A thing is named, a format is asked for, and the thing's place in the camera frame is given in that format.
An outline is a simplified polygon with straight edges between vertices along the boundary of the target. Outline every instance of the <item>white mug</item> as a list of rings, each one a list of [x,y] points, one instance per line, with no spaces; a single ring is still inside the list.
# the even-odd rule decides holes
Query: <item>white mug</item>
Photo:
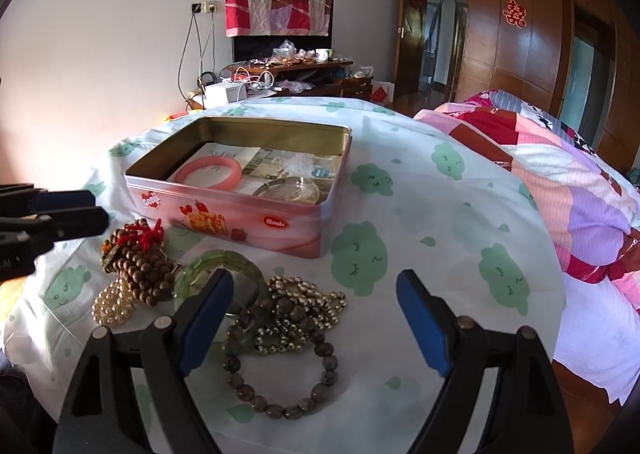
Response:
[[[328,48],[316,48],[316,60],[318,62],[328,62],[331,50]]]

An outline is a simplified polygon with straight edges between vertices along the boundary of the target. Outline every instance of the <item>wall outlet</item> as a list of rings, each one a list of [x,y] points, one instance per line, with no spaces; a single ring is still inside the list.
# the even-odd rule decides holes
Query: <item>wall outlet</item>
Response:
[[[191,12],[194,14],[215,14],[216,2],[215,1],[203,1],[200,3],[191,4]]]

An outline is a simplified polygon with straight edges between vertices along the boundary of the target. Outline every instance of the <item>white tablecloth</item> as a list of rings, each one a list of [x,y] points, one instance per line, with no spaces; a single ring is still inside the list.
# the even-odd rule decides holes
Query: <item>white tablecloth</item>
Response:
[[[349,177],[334,239],[360,244],[353,252],[336,247],[309,260],[167,230],[168,249],[180,262],[211,249],[235,250],[265,276],[300,275],[323,291],[344,290],[348,297],[340,324],[328,333],[340,360],[340,381],[321,412],[303,420],[271,421],[253,414],[223,383],[220,344],[214,344],[188,386],[223,452],[247,452],[248,444],[251,452],[264,454],[408,449],[442,380],[422,359],[396,301],[395,280],[402,269],[414,269],[453,312],[472,316],[486,329],[514,332],[532,325],[552,355],[565,303],[561,271],[542,218],[519,189],[521,181],[439,130],[360,100],[246,100],[126,139],[104,154],[86,186],[113,217],[111,230],[136,216],[123,178],[126,168],[196,117],[212,112],[351,126]],[[103,240],[59,243],[41,257],[2,335],[7,356],[27,373],[34,394],[55,418],[95,326],[91,305],[113,280],[100,269]],[[372,261],[373,256],[385,260]],[[360,264],[359,274],[345,270],[353,263]],[[141,329],[171,311],[171,303],[139,307],[117,330]],[[244,355],[242,363],[248,383],[282,405],[306,397],[322,371],[312,351]],[[170,452],[144,377],[139,371],[134,377],[152,446],[158,453]],[[462,453],[477,445],[492,378],[485,377]]]

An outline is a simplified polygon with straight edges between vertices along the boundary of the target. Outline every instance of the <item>wooden door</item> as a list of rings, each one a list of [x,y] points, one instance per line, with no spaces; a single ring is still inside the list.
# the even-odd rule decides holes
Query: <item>wooden door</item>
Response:
[[[394,97],[418,91],[427,0],[400,0]]]

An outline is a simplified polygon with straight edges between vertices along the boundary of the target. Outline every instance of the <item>pink tin box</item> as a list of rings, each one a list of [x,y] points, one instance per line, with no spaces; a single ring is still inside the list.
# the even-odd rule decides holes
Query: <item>pink tin box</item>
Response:
[[[260,147],[341,157],[324,201],[315,205],[191,187],[167,180],[204,144]],[[351,129],[250,117],[203,117],[140,158],[126,172],[140,214],[224,240],[283,254],[320,257],[329,248],[342,194]],[[322,179],[314,179],[322,184]]]

